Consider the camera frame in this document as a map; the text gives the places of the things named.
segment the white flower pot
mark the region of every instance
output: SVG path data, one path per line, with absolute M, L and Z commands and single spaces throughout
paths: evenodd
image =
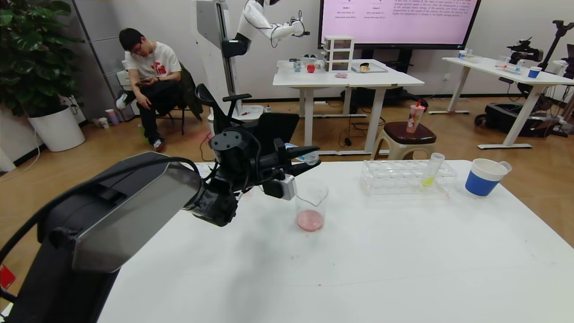
M 28 120 L 50 151 L 65 151 L 86 140 L 69 107 L 49 116 Z

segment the pink liquid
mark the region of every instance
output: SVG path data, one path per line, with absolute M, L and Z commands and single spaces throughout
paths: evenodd
M 297 215 L 297 225 L 305 231 L 317 231 L 323 227 L 323 217 L 317 211 L 304 210 Z

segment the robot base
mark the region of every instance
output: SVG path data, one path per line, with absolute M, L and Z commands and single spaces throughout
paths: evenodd
M 241 120 L 241 121 L 245 121 L 245 122 L 255 121 L 261 117 L 261 114 L 263 114 L 264 109 L 265 108 L 262 105 L 242 105 L 239 108 L 239 112 L 235 112 L 233 114 L 233 117 L 237 120 Z M 213 111 L 207 117 L 207 121 L 210 124 L 211 134 L 214 136 L 215 130 L 214 130 L 214 114 L 213 114 Z

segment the man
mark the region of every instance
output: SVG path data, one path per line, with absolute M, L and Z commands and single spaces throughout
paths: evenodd
M 133 93 L 121 94 L 118 108 L 137 100 L 144 136 L 157 152 L 165 150 L 165 139 L 157 132 L 156 111 L 164 115 L 181 97 L 181 65 L 171 47 L 146 39 L 139 31 L 127 28 L 119 33 L 126 51 L 126 68 Z

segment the table leg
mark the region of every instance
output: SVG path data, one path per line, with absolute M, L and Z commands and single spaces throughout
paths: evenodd
M 568 104 L 566 105 L 566 108 L 562 113 L 562 116 L 564 117 L 564 120 L 566 120 L 566 122 L 570 120 L 573 112 L 574 112 L 574 95 L 570 98 L 570 101 L 568 101 Z
M 351 110 L 351 87 L 345 89 L 345 103 L 343 105 L 343 115 L 348 116 Z
M 429 111 L 429 114 L 443 114 L 443 113 L 463 113 L 469 114 L 470 112 L 466 110 L 456 111 L 456 104 L 460 99 L 460 94 L 463 91 L 464 84 L 466 83 L 466 79 L 468 78 L 468 73 L 470 72 L 470 67 L 463 67 L 463 72 L 460 74 L 460 81 L 459 84 L 456 86 L 455 93 L 452 95 L 451 103 L 448 105 L 448 109 L 446 111 Z
M 371 153 L 377 138 L 377 130 L 379 129 L 379 117 L 381 117 L 381 110 L 383 109 L 383 101 L 385 100 L 384 88 L 377 88 L 375 91 L 375 101 L 373 102 L 373 112 L 371 113 L 371 121 L 369 122 L 369 131 L 367 131 L 367 141 L 364 145 L 364 151 Z
M 313 145 L 313 89 L 305 89 L 305 146 Z
M 532 88 L 532 91 L 530 92 L 528 99 L 526 100 L 522 109 L 520 110 L 518 117 L 516 117 L 516 120 L 514 121 L 514 124 L 513 124 L 512 128 L 510 129 L 510 132 L 506 136 L 506 139 L 504 140 L 504 143 L 502 145 L 500 145 L 500 144 L 498 144 L 498 145 L 478 145 L 478 148 L 480 148 L 480 149 L 532 148 L 532 146 L 529 144 L 515 144 L 514 142 L 516 141 L 518 134 L 522 130 L 522 127 L 524 127 L 524 124 L 526 123 L 528 116 L 530 116 L 532 110 L 534 109 L 534 106 L 536 105 L 536 102 L 538 101 L 538 98 L 540 97 L 540 95 L 544 91 L 544 88 L 545 88 L 544 85 L 535 85 Z
M 299 89 L 299 117 L 305 116 L 305 90 Z

